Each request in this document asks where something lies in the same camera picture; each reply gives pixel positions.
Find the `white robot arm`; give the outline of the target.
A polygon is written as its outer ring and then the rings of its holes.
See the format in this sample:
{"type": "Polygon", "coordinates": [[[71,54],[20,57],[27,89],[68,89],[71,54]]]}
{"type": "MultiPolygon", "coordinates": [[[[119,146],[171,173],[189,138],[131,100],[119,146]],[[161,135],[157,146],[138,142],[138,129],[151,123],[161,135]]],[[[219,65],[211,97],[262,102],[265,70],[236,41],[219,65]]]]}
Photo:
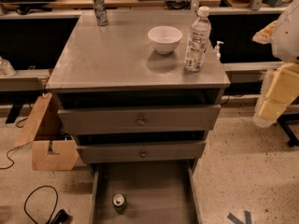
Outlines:
{"type": "Polygon", "coordinates": [[[257,32],[252,40],[270,44],[282,61],[276,71],[267,70],[253,122],[261,128],[274,124],[299,96],[299,0],[293,0],[276,21],[257,32]]]}

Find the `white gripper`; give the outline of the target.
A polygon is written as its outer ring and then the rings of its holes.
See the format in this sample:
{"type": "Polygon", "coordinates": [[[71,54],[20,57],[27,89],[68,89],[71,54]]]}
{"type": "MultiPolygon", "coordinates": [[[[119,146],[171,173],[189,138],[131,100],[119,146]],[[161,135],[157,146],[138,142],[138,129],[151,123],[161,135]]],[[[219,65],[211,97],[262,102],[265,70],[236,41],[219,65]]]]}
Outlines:
{"type": "MultiPolygon", "coordinates": [[[[263,45],[271,43],[276,23],[266,25],[252,40],[263,45]]],[[[284,63],[264,82],[260,107],[252,120],[260,128],[269,128],[299,96],[299,64],[284,63]]]]}

